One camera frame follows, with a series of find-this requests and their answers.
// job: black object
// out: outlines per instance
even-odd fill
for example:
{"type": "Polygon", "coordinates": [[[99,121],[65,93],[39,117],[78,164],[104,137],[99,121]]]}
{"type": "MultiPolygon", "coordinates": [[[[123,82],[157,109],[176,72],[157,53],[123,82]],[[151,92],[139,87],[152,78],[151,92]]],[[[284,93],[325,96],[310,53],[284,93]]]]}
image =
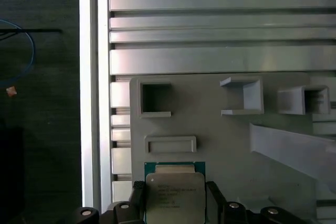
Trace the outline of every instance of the black object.
{"type": "Polygon", "coordinates": [[[0,121],[0,142],[0,223],[7,223],[25,207],[23,130],[0,121]]]}
{"type": "MultiPolygon", "coordinates": [[[[238,202],[228,202],[216,183],[207,182],[206,185],[217,203],[218,224],[307,224],[279,207],[266,207],[255,214],[238,202]]],[[[79,208],[58,224],[144,224],[144,207],[145,182],[136,181],[130,200],[118,203],[113,210],[99,217],[93,208],[79,208]]]]}

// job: square holder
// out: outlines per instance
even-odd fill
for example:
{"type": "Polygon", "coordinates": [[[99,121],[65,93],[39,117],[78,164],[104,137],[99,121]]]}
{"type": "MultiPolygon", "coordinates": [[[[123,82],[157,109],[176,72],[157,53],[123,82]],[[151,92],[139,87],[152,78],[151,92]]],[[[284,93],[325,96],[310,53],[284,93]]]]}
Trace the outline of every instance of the square holder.
{"type": "Polygon", "coordinates": [[[220,82],[227,89],[228,109],[222,115],[251,115],[264,113],[261,77],[234,76],[220,82]]]}
{"type": "Polygon", "coordinates": [[[171,111],[165,111],[167,97],[172,90],[168,80],[150,80],[138,82],[138,115],[140,118],[170,118],[171,111]]]}
{"type": "Polygon", "coordinates": [[[305,85],[278,91],[280,114],[330,114],[329,88],[324,85],[305,85]]]}

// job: blue cable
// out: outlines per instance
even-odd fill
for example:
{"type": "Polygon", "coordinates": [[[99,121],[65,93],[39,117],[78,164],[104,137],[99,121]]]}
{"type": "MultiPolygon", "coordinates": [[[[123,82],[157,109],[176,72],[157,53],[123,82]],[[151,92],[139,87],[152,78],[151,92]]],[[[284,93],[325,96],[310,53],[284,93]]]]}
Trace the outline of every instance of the blue cable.
{"type": "MultiPolygon", "coordinates": [[[[14,26],[17,29],[22,29],[18,25],[14,24],[12,22],[3,20],[3,19],[0,19],[0,22],[8,24],[8,25],[11,25],[11,26],[14,26]]],[[[18,79],[20,79],[21,77],[25,76],[30,71],[30,69],[33,66],[33,63],[35,61],[35,43],[34,43],[34,40],[33,40],[33,38],[31,37],[31,35],[29,33],[25,33],[25,34],[27,35],[27,37],[30,40],[30,43],[32,45],[32,53],[31,53],[31,57],[30,57],[30,62],[28,63],[28,65],[26,66],[26,68],[20,74],[18,74],[17,76],[15,76],[13,78],[10,78],[8,80],[0,81],[0,86],[9,86],[9,85],[13,84],[13,82],[16,82],[18,79]]]]}

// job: rectangular slot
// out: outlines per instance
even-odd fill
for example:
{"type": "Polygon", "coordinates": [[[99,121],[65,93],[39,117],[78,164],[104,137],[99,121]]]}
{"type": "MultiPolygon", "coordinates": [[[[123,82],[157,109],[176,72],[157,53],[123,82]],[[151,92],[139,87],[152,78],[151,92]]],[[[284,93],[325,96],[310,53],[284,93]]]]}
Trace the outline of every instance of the rectangular slot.
{"type": "Polygon", "coordinates": [[[259,77],[235,76],[220,82],[227,90],[227,109],[222,115],[263,114],[263,85],[259,77]]]}
{"type": "Polygon", "coordinates": [[[278,90],[278,110],[281,114],[329,114],[329,88],[306,85],[278,90]]]}
{"type": "Polygon", "coordinates": [[[141,83],[142,118],[171,117],[172,86],[169,82],[141,83]]]}
{"type": "Polygon", "coordinates": [[[195,136],[146,137],[147,153],[196,152],[195,136]]]}
{"type": "Polygon", "coordinates": [[[306,113],[321,114],[323,104],[326,102],[324,99],[324,89],[305,90],[304,92],[304,107],[306,113]]]}

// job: dark gray surface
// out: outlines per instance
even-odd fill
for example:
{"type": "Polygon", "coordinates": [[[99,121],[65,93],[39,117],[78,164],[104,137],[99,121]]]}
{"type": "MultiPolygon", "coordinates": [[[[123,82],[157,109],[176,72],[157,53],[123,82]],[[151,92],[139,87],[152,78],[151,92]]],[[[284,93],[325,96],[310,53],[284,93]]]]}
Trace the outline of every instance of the dark gray surface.
{"type": "MultiPolygon", "coordinates": [[[[0,18],[24,28],[60,28],[34,34],[33,70],[9,98],[0,87],[0,119],[24,130],[28,224],[53,223],[81,204],[79,121],[79,0],[0,0],[0,18]]],[[[0,41],[0,80],[28,62],[24,35],[0,41]]]]}

